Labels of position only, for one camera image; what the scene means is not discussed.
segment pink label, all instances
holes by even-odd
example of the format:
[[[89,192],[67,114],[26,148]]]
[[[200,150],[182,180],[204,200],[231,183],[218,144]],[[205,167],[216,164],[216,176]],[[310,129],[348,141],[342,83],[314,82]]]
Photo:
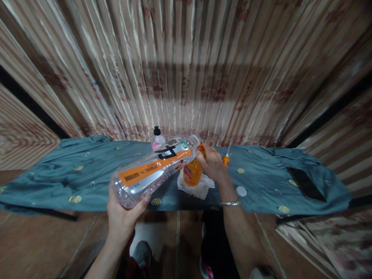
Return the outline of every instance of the pink label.
[[[159,147],[161,147],[161,144],[160,143],[157,143],[157,142],[152,143],[152,151],[155,151]]]

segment white bottle cap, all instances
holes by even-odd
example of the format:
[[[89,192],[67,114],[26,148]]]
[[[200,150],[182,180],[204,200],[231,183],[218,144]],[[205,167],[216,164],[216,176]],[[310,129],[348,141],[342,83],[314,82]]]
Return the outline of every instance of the white bottle cap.
[[[245,190],[242,186],[236,187],[236,192],[239,196],[246,196],[247,190]]]
[[[198,136],[191,135],[191,136],[190,136],[190,139],[191,139],[192,141],[196,142],[196,143],[197,143],[197,146],[199,146],[200,143],[201,143],[201,142],[200,142],[200,139],[199,139]]]

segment orange dropper bottle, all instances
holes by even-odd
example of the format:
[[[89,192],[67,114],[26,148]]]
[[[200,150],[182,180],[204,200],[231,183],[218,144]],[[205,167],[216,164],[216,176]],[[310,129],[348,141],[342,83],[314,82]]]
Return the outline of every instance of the orange dropper bottle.
[[[203,143],[200,143],[200,145],[198,146],[198,150],[203,154],[204,158],[206,158]],[[200,178],[202,177],[202,174],[203,174],[202,166],[200,165],[198,159],[196,158],[183,168],[183,179],[189,186],[198,185]]]

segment hand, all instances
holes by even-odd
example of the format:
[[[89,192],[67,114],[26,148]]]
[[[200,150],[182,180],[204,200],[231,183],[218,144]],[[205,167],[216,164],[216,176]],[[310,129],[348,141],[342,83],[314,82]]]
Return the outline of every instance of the hand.
[[[116,245],[125,246],[132,236],[138,217],[145,211],[151,196],[146,195],[134,208],[126,210],[117,200],[111,185],[109,185],[108,192],[107,214],[109,216],[109,226],[107,240]]]
[[[210,179],[213,179],[219,187],[232,186],[231,177],[224,166],[221,154],[207,144],[203,144],[203,147],[207,155],[207,160],[204,159],[203,154],[199,150],[196,152],[196,158],[203,171]]]

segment left hand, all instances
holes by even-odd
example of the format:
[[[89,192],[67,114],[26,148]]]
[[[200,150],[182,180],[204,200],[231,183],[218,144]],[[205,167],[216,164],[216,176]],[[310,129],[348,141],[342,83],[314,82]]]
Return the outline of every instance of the left hand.
[[[117,200],[111,186],[109,186],[108,192],[107,214],[109,216],[109,226],[107,240],[116,245],[125,246],[132,236],[138,217],[146,210],[151,196],[146,195],[134,208],[126,210]]]

